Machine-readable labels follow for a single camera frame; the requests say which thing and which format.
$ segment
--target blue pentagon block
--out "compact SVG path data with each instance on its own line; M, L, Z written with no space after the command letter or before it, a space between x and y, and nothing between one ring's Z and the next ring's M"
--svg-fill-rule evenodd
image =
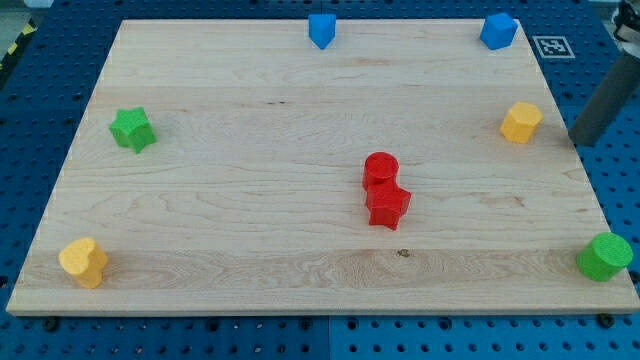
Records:
M518 30L518 23L507 13L491 15L484 21L480 40L489 49L497 50L511 45L516 30Z
M309 15L309 37L324 49L336 36L335 14L311 14Z

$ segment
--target red cylinder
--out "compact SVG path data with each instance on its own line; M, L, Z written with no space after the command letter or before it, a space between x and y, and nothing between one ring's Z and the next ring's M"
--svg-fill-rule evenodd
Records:
M395 180L398 175L398 160L386 152L375 152L364 162L362 186L365 190L370 185L382 184L387 180Z

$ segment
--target green cylinder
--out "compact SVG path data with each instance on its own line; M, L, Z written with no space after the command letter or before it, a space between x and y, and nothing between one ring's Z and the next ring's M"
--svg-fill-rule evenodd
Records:
M621 236L601 233L582 250L576 262L580 271L589 279L609 281L633 259L633 250Z

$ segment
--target wooden board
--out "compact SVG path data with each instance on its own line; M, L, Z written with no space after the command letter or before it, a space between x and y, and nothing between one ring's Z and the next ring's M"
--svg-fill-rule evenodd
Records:
M607 231L526 38L489 51L481 20L125 21L8 310L15 315L633 312L629 275L575 256ZM498 128L516 101L545 120ZM107 130L144 106L158 142ZM367 225L368 154L413 192L398 231ZM95 237L105 281L57 263ZM408 255L399 251L407 249Z

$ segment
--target yellow and black tape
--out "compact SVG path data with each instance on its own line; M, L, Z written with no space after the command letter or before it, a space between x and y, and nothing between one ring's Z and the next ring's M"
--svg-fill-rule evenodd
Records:
M4 85L9 80L9 76L11 76L13 69L18 64L18 60L22 57L24 50L27 48L37 29L33 19L30 19L18 35L16 41L9 46L7 53L2 57L2 61L0 61L0 90L4 88Z

